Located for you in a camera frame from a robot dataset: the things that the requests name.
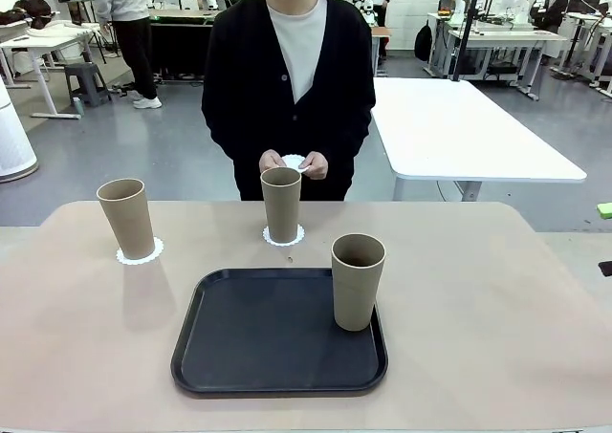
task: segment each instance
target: green object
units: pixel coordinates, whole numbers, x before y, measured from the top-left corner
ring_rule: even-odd
[[[597,210],[604,220],[612,218],[612,204],[599,204]]]

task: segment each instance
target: tray rim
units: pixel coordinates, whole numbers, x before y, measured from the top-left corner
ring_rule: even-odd
[[[213,284],[225,278],[228,278],[229,272],[233,271],[298,271],[298,272],[312,272],[312,271],[325,271],[329,276],[331,276],[330,268],[227,268],[220,269],[217,271],[213,271],[206,276],[204,276],[195,286],[193,290],[193,295],[191,296],[191,300],[189,301],[189,305],[186,310],[185,319],[183,320],[183,325],[181,325],[181,331],[179,332],[177,343],[174,347],[174,352],[172,353],[172,358],[170,360],[170,372],[172,374],[172,378],[175,383],[183,390],[187,391],[191,395],[200,395],[200,396],[236,396],[236,395],[282,395],[282,394],[359,394],[363,392],[368,392],[375,388],[379,383],[381,383],[386,375],[389,358],[386,351],[386,344],[384,341],[383,327],[381,326],[381,318],[378,313],[378,304],[374,305],[374,310],[372,311],[372,320],[370,322],[370,327],[372,328],[372,333],[374,333],[374,328],[378,331],[380,336],[381,345],[376,346],[377,349],[376,354],[379,361],[379,370],[376,372],[374,378],[369,380],[367,383],[361,386],[356,386],[353,388],[341,388],[341,387],[321,387],[315,389],[303,389],[303,388],[289,388],[289,389],[244,389],[241,388],[239,390],[230,389],[230,390],[201,390],[194,389],[191,385],[189,385],[185,378],[183,377],[182,367],[183,367],[183,358],[185,357],[185,351],[187,344],[189,343],[189,339],[191,336],[191,326],[190,323],[193,323],[197,318],[199,313],[199,308],[194,308],[196,302],[200,302],[203,296],[202,291],[203,287],[206,284]]]

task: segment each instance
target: black bag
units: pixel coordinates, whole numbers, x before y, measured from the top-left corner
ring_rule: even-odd
[[[414,54],[419,60],[425,62],[429,60],[432,41],[431,28],[425,23],[425,26],[417,33],[417,38],[414,40]]]
[[[26,14],[22,10],[10,10],[6,12],[0,12],[0,25],[9,25],[13,22],[19,22],[25,20]]]
[[[19,0],[15,8],[24,10],[32,18],[32,28],[42,30],[51,22],[51,6],[45,0]]]

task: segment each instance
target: cup rim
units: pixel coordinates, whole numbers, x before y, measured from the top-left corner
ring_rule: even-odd
[[[349,235],[362,235],[364,237],[368,237],[370,239],[375,240],[376,242],[378,242],[379,244],[381,244],[382,247],[382,251],[383,251],[383,255],[382,258],[380,259],[380,261],[378,261],[377,263],[371,264],[370,266],[353,266],[351,264],[347,264],[344,261],[342,261],[341,259],[339,259],[336,256],[336,251],[334,250],[334,247],[336,246],[336,242],[344,237],[347,237]],[[349,234],[344,234],[341,235],[339,238],[337,238],[334,243],[332,244],[332,256],[334,257],[334,259],[336,261],[338,261],[339,263],[341,263],[343,266],[347,267],[347,268],[351,268],[351,269],[358,269],[358,270],[364,270],[364,269],[372,269],[372,268],[376,268],[377,266],[379,266],[380,264],[382,264],[384,262],[384,260],[386,259],[386,246],[384,245],[383,242],[381,242],[377,237],[374,237],[373,235],[370,234],[365,234],[363,232],[351,232]]]
[[[100,190],[103,187],[108,186],[109,184],[113,184],[113,183],[117,183],[117,182],[137,182],[141,185],[141,189],[139,189],[138,192],[135,192],[134,194],[132,194],[131,196],[127,196],[127,197],[121,197],[120,199],[106,199],[103,198],[99,195]],[[116,180],[112,180],[108,183],[103,184],[102,186],[100,186],[98,188],[98,191],[96,191],[96,196],[98,196],[98,199],[103,201],[103,202],[121,202],[121,201],[127,201],[128,199],[134,199],[136,196],[138,196],[139,194],[144,192],[144,182],[142,180],[139,180],[138,178],[117,178]]]
[[[264,175],[265,175],[266,173],[270,172],[271,170],[278,170],[279,168],[285,168],[285,169],[287,169],[287,170],[291,170],[291,171],[292,171],[292,173],[293,173],[293,172],[295,172],[295,173],[297,174],[297,178],[295,179],[295,181],[294,181],[294,182],[292,182],[292,183],[289,183],[289,184],[271,184],[271,183],[268,183],[267,181],[265,181],[265,180],[264,180]],[[260,180],[261,180],[261,183],[265,184],[266,186],[270,186],[270,187],[278,187],[278,188],[280,188],[280,187],[289,187],[289,186],[293,186],[293,185],[295,185],[296,183],[300,182],[300,181],[301,181],[301,179],[302,179],[302,174],[301,174],[301,173],[299,173],[299,172],[298,172],[297,170],[295,170],[294,168],[291,168],[291,167],[274,167],[274,168],[269,168],[268,170],[264,170],[264,171],[261,173],[261,176],[260,176],[259,178],[260,178]]]

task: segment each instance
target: paper cup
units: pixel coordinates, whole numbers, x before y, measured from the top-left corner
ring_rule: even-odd
[[[261,174],[261,187],[270,238],[277,244],[293,242],[297,237],[301,173],[288,167],[271,168]]]
[[[123,255],[135,260],[151,254],[155,242],[144,183],[134,179],[114,180],[102,185],[97,194]]]
[[[370,324],[385,258],[383,243],[370,235],[347,234],[334,242],[334,319],[344,330]]]

